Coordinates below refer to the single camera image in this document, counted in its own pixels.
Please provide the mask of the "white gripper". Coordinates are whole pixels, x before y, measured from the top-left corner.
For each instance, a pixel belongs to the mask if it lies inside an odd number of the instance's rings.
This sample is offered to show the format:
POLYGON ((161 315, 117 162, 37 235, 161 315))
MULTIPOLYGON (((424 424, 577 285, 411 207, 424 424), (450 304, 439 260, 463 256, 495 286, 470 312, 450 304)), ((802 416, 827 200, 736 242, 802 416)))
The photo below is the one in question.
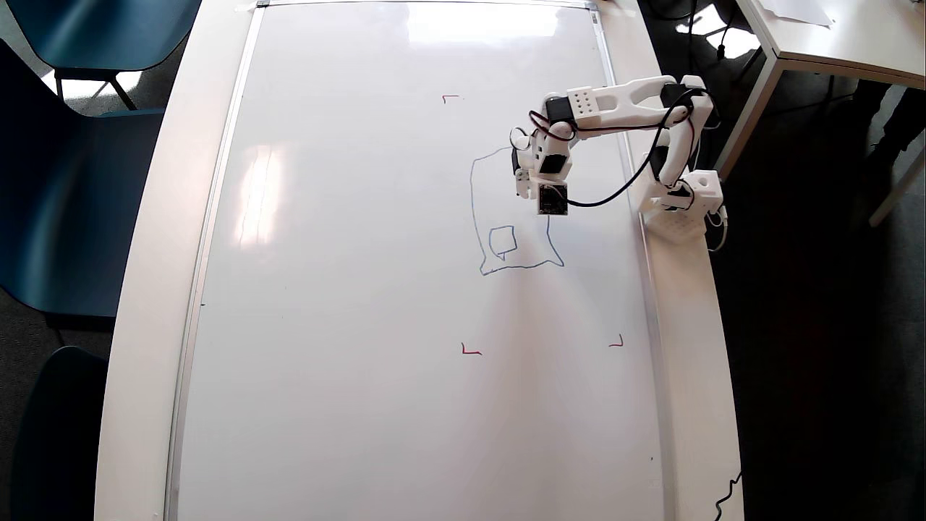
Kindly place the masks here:
POLYGON ((514 182, 516 194, 538 199, 544 192, 568 195, 566 176, 572 167, 570 130, 525 131, 514 137, 514 182))

